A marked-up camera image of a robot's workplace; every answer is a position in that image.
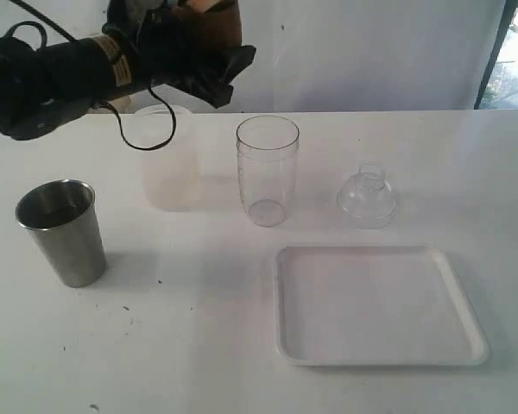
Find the white wall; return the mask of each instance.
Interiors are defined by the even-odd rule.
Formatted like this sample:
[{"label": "white wall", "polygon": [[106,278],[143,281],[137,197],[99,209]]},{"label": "white wall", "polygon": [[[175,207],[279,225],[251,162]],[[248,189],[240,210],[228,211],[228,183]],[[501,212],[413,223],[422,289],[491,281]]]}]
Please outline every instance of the white wall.
[{"label": "white wall", "polygon": [[[77,36],[100,30],[108,3],[29,2]],[[235,81],[235,96],[223,111],[472,108],[504,5],[504,0],[240,2],[244,40],[258,53]],[[0,0],[0,35],[25,18]],[[182,93],[167,88],[161,93],[192,110],[212,111]],[[136,107],[152,102],[143,94],[133,101]]]}]

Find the stainless steel cup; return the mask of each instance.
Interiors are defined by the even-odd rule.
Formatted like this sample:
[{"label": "stainless steel cup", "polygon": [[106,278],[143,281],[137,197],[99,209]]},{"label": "stainless steel cup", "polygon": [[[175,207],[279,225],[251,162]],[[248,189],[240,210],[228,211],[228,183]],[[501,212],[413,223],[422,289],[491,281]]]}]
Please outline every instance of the stainless steel cup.
[{"label": "stainless steel cup", "polygon": [[90,285],[106,268],[94,201],[88,184],[63,179],[36,187],[16,207],[17,221],[67,286]]}]

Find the tray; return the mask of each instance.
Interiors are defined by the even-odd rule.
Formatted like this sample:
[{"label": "tray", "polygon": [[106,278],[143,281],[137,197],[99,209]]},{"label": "tray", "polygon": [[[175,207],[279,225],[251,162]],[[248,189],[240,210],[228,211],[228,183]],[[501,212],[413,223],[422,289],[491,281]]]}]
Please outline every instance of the tray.
[{"label": "tray", "polygon": [[425,246],[288,246],[275,319],[294,365],[473,366],[489,353],[447,258]]}]

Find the table surface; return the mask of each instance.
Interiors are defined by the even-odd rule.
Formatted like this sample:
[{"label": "table surface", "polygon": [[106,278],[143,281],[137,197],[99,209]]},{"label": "table surface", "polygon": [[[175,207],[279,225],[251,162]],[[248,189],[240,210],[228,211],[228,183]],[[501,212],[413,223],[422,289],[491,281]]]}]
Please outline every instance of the table surface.
[{"label": "table surface", "polygon": [[[195,116],[205,191],[185,213],[149,205],[141,155],[112,116],[31,142],[0,135],[0,413],[518,412],[518,112],[287,114],[301,129],[298,208],[277,229],[240,206],[235,128],[247,116]],[[398,193],[385,229],[353,229],[335,202],[365,161]],[[26,191],[62,178],[97,192],[110,268],[85,289],[64,287],[14,218]],[[272,259],[294,242],[442,249],[489,359],[288,365],[275,349]]]}]

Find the black cable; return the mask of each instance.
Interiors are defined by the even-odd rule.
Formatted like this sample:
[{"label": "black cable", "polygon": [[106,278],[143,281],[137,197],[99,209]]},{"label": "black cable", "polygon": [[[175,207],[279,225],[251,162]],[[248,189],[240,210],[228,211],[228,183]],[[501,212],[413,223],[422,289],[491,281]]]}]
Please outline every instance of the black cable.
[{"label": "black cable", "polygon": [[5,33],[3,37],[13,37],[16,30],[22,26],[30,26],[32,28],[36,28],[38,30],[38,33],[41,35],[41,46],[36,50],[42,50],[46,45],[48,44],[48,35],[46,33],[46,29],[38,23],[38,22],[31,22],[30,20],[26,20],[25,22],[19,22],[17,24],[14,24],[11,28],[8,29],[8,31]]},{"label": "black cable", "polygon": [[55,30],[56,32],[58,32],[60,35],[62,35],[63,37],[65,37],[68,41],[70,41],[71,43],[77,43],[78,44],[78,41],[77,39],[75,39],[72,35],[69,34],[69,32],[67,32],[65,29],[63,29],[58,23],[54,22],[52,19],[50,19],[49,17],[46,17],[44,16],[40,11],[38,11],[37,9],[35,9],[33,6],[29,5],[29,4],[26,4],[25,2],[23,2],[23,0],[9,0],[11,3],[13,4],[16,4],[18,5],[19,7],[21,7],[23,10],[25,10],[26,12],[28,12],[30,15],[33,15],[34,17],[36,17],[37,19],[39,20],[42,20],[43,22],[45,22],[48,26],[50,26],[53,30]]},{"label": "black cable", "polygon": [[117,109],[109,102],[105,102],[105,101],[98,102],[100,107],[110,110],[111,113],[117,119],[117,123],[119,124],[119,131],[121,132],[121,137],[123,138],[124,143],[133,149],[137,149],[138,151],[155,151],[156,149],[161,149],[161,148],[167,146],[173,140],[174,133],[176,132],[176,115],[174,114],[174,110],[173,110],[173,108],[171,108],[171,105],[169,105],[166,101],[161,99],[154,91],[152,91],[151,86],[148,86],[148,92],[152,97],[154,97],[155,99],[160,101],[162,104],[167,106],[167,108],[169,109],[169,113],[171,114],[171,119],[173,120],[173,127],[171,129],[171,135],[164,142],[160,142],[159,144],[154,145],[153,147],[138,147],[134,144],[131,144],[127,140],[127,138],[124,136],[123,123],[121,122],[121,116],[119,115],[119,112],[117,111]]}]

